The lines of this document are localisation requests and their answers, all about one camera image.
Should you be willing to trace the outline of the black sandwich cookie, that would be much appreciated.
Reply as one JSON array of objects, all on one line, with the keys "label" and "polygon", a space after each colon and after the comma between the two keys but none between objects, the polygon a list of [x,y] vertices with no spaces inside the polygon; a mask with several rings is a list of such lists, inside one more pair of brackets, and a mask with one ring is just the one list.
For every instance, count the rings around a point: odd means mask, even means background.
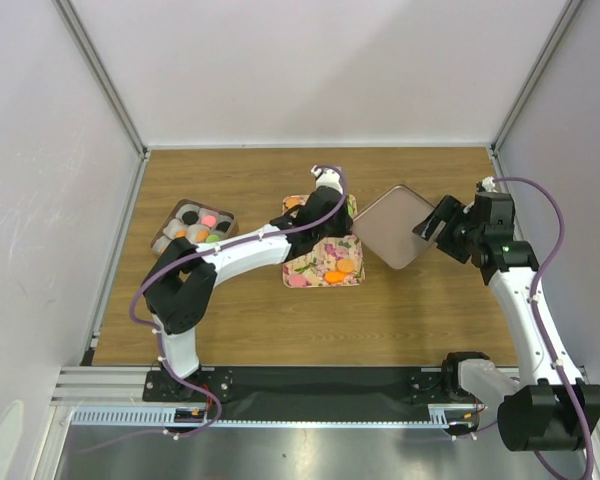
[{"label": "black sandwich cookie", "polygon": [[195,225],[198,223],[199,215],[196,211],[186,211],[182,214],[181,220],[185,225]]},{"label": "black sandwich cookie", "polygon": [[231,227],[230,221],[223,221],[216,225],[215,230],[222,232],[222,233],[226,233],[230,227]]}]

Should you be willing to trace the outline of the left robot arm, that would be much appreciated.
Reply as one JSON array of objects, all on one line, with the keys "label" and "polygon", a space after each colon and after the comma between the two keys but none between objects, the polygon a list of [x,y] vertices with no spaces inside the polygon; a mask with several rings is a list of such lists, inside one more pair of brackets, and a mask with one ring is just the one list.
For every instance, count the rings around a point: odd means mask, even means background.
[{"label": "left robot arm", "polygon": [[343,238],[357,226],[338,183],[318,185],[305,204],[245,235],[202,245],[175,239],[159,257],[135,298],[144,300],[157,330],[165,388],[178,400],[200,388],[195,328],[214,289],[238,275],[310,253],[325,238]]}]

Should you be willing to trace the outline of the pink tin lid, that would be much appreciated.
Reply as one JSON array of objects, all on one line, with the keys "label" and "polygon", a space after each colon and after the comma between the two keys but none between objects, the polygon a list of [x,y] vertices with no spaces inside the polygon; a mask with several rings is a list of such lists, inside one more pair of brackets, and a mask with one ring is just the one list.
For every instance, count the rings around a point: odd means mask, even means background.
[{"label": "pink tin lid", "polygon": [[434,206],[406,185],[391,187],[360,211],[352,232],[394,270],[408,266],[431,244],[413,233]]}]

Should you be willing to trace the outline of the pink oval cookie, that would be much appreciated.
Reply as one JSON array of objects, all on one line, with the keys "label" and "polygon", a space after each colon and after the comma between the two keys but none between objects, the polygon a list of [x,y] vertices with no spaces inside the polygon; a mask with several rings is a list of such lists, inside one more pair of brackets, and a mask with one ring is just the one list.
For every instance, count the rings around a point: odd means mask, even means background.
[{"label": "pink oval cookie", "polygon": [[217,222],[218,219],[213,215],[206,215],[200,220],[200,223],[208,228],[214,228],[217,225]]}]

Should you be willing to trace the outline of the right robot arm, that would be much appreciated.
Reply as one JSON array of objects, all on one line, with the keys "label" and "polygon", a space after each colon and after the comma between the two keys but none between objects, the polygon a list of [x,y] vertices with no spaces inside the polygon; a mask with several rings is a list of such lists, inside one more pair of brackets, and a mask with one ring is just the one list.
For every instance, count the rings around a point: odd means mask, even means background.
[{"label": "right robot arm", "polygon": [[454,402],[472,395],[495,410],[510,451],[576,451],[600,419],[600,386],[586,383],[566,353],[540,287],[532,246],[514,237],[515,205],[505,193],[479,192],[472,205],[446,195],[416,228],[439,250],[471,262],[500,306],[514,341],[519,379],[482,353],[451,353],[440,377]]}]

